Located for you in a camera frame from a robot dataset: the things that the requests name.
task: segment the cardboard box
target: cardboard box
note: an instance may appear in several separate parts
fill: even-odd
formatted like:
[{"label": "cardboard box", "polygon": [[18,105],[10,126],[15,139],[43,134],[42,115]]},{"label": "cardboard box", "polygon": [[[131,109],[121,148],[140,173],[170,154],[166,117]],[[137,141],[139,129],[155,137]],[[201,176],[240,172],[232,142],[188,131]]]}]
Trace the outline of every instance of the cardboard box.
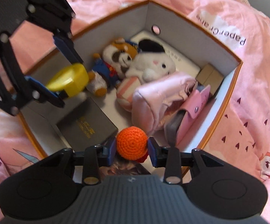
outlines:
[{"label": "cardboard box", "polygon": [[223,82],[223,75],[219,73],[211,64],[207,64],[196,77],[196,80],[204,85],[210,85],[210,93],[214,95],[218,90],[219,86]]},{"label": "cardboard box", "polygon": [[[216,37],[176,11],[147,0],[121,9],[88,26],[74,36],[75,49],[89,71],[94,64],[92,55],[101,53],[110,41],[118,37],[131,39],[143,31],[153,34],[152,29],[155,25],[160,33],[154,35],[164,41],[170,49],[173,48],[181,54],[182,58],[187,58],[190,63],[195,64],[195,68],[204,68],[211,64],[224,77],[215,97],[189,130],[190,135],[185,137],[187,141],[178,145],[183,152],[191,152],[196,147],[203,149],[225,111],[242,65],[242,61]],[[43,84],[57,71],[70,65],[61,53],[51,53],[32,70],[32,76]],[[177,68],[185,70],[186,66],[182,63],[186,61],[177,60]],[[21,120],[30,138],[34,139],[35,145],[42,148],[45,154],[50,155],[69,146],[58,131],[56,123],[84,100],[83,95],[68,99],[63,109],[48,103],[31,102],[22,110]],[[116,102],[115,89],[108,92],[105,98],[94,100],[119,131],[132,125],[131,114]],[[157,132],[154,137],[159,144],[167,144],[162,132]]]}]

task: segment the stuffed animal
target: stuffed animal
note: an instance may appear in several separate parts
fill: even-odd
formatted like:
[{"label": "stuffed animal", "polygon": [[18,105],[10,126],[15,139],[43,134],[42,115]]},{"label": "stuffed animal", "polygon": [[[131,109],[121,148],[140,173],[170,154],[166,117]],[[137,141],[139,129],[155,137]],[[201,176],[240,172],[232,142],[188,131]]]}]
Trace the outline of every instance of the stuffed animal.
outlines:
[{"label": "stuffed animal", "polygon": [[175,63],[165,54],[163,46],[149,39],[141,40],[138,45],[141,52],[133,60],[126,78],[116,91],[117,102],[128,112],[132,111],[132,97],[137,87],[176,71]]},{"label": "stuffed animal", "polygon": [[119,38],[103,50],[102,57],[94,54],[95,65],[88,73],[87,90],[103,97],[108,88],[118,88],[138,52],[138,44]]},{"label": "stuffed animal", "polygon": [[126,77],[137,77],[141,84],[155,81],[176,71],[173,60],[166,55],[163,46],[155,41],[143,39],[139,42],[142,50],[130,65]]}]

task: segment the pink pouch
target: pink pouch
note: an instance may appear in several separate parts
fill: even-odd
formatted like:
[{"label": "pink pouch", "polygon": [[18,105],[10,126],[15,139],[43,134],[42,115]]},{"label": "pink pouch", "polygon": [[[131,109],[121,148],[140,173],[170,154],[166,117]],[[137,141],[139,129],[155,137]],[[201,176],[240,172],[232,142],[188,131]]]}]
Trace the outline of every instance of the pink pouch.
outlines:
[{"label": "pink pouch", "polygon": [[148,136],[163,128],[165,121],[188,98],[196,85],[195,78],[177,71],[139,86],[132,99],[132,123]]},{"label": "pink pouch", "polygon": [[179,144],[185,137],[202,109],[205,107],[210,93],[210,85],[202,90],[194,90],[183,105],[165,122],[164,132],[169,144]]}]

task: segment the plush ear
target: plush ear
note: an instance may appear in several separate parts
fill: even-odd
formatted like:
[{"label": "plush ear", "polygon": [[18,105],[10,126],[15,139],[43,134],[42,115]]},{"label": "plush ear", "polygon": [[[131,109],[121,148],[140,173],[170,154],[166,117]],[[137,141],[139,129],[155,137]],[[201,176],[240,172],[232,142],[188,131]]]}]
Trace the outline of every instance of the plush ear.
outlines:
[{"label": "plush ear", "polygon": [[165,52],[163,46],[150,39],[141,40],[138,45],[143,52],[155,52],[155,53]]}]

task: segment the book cover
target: book cover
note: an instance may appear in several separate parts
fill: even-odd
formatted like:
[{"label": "book cover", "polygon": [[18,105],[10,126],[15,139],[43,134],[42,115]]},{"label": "book cover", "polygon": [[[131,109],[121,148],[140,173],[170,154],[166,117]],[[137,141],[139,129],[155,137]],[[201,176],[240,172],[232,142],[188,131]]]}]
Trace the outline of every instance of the book cover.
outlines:
[{"label": "book cover", "polygon": [[75,152],[102,144],[118,132],[117,127],[90,97],[56,125]]}]

